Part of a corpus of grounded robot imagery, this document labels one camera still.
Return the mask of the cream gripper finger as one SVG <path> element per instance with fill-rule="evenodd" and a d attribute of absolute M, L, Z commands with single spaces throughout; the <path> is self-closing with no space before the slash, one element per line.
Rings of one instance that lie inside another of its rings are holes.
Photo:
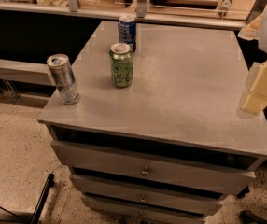
<path fill-rule="evenodd" d="M 239 102 L 239 109 L 252 116 L 267 106 L 267 61 L 253 63 L 246 78 L 246 89 Z"/>
<path fill-rule="evenodd" d="M 238 33 L 238 37 L 248 41 L 257 40 L 260 37 L 261 18 L 262 16 L 259 15 L 251 23 L 242 28 Z"/>

